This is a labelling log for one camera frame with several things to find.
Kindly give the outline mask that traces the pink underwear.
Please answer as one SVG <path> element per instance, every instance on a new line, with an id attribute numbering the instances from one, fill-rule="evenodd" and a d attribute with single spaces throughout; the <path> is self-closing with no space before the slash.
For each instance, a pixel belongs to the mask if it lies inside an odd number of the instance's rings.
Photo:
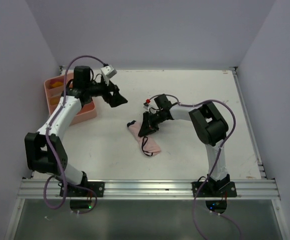
<path id="1" fill-rule="evenodd" d="M 127 123 L 127 129 L 133 135 L 134 139 L 138 142 L 141 152 L 147 157 L 154 157 L 161 153 L 160 146 L 150 136 L 139 137 L 138 134 L 141 130 L 141 124 L 135 120 Z"/>

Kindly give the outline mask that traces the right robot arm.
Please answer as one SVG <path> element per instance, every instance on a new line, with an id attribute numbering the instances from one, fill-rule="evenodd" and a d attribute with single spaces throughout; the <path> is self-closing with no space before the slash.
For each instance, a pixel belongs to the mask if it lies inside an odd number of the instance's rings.
<path id="1" fill-rule="evenodd" d="M 159 124 L 168 120 L 190 121 L 198 139 L 205 145 L 208 159 L 208 174 L 206 183 L 195 182 L 195 187 L 201 192 L 220 196 L 230 183 L 230 175 L 226 167 L 224 145 L 228 139 L 229 126 L 214 104 L 206 100 L 197 105 L 185 105 L 179 101 L 171 103 L 168 94 L 152 97 L 157 108 L 152 108 L 151 100 L 144 103 L 146 111 L 138 136 L 146 138 L 159 130 Z"/>

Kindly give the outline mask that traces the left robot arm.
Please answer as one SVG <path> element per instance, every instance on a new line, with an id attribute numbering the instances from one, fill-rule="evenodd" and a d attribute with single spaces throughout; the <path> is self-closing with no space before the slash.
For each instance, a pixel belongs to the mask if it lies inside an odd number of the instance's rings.
<path id="1" fill-rule="evenodd" d="M 27 166 L 30 170 L 50 174 L 56 179 L 71 184 L 77 196 L 88 193 L 86 173 L 69 164 L 62 144 L 67 128 L 82 108 L 91 103 L 94 97 L 102 97 L 112 108 L 128 101 L 120 94 L 111 78 L 117 73 L 112 65 L 100 69 L 101 78 L 97 82 L 91 78 L 88 66 L 76 66 L 72 79 L 66 81 L 59 103 L 46 123 L 36 132 L 29 132 L 24 138 Z"/>

